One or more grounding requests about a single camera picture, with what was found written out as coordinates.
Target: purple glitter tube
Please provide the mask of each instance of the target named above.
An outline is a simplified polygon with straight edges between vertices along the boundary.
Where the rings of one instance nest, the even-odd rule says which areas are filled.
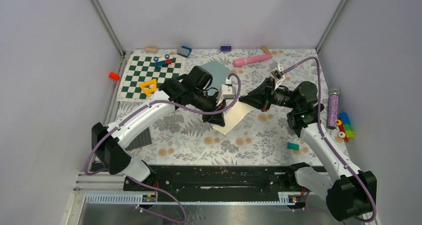
[[[332,87],[328,90],[328,114],[327,114],[327,128],[335,129],[337,122],[337,110],[338,110],[338,96],[340,95],[340,89],[338,87]]]

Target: beige paper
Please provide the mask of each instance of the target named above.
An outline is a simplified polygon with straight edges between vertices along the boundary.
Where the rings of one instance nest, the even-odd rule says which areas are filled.
[[[252,106],[237,102],[225,115],[224,115],[224,122],[225,127],[221,127],[219,125],[214,125],[213,129],[227,134],[231,129],[233,129],[249,112],[253,109]]]

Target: pink marker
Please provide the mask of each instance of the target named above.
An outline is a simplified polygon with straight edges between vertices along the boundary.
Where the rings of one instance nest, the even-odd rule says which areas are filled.
[[[238,58],[236,60],[233,61],[233,66],[234,67],[241,67],[247,64],[251,64],[251,63],[255,63],[255,62],[262,62],[268,59],[273,58],[273,55],[271,54],[264,54],[264,55],[259,55],[259,56],[254,56],[254,57],[248,57],[248,58]]]

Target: red block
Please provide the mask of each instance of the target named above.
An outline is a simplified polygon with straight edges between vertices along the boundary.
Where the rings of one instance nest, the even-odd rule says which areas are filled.
[[[344,130],[344,126],[343,126],[343,122],[341,122],[341,125],[338,126],[338,128],[340,129],[341,132],[344,132],[346,134],[346,131]]]
[[[110,72],[108,77],[110,77],[111,79],[113,79],[115,81],[120,80],[120,76],[118,74],[114,73],[114,72]]]

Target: black linear rail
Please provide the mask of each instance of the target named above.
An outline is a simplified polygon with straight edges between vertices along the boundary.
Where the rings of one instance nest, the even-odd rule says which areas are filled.
[[[99,168],[101,164],[95,164],[92,170]],[[284,185],[283,174],[274,174],[285,172],[287,166],[151,165],[150,168],[151,175],[143,182],[151,186],[158,182],[159,188],[170,192],[181,202],[269,202],[278,201],[278,192],[300,192],[300,188]],[[313,168],[317,172],[326,172],[322,166]],[[123,190],[149,191],[128,178]],[[159,202],[173,202],[170,197],[160,195]]]

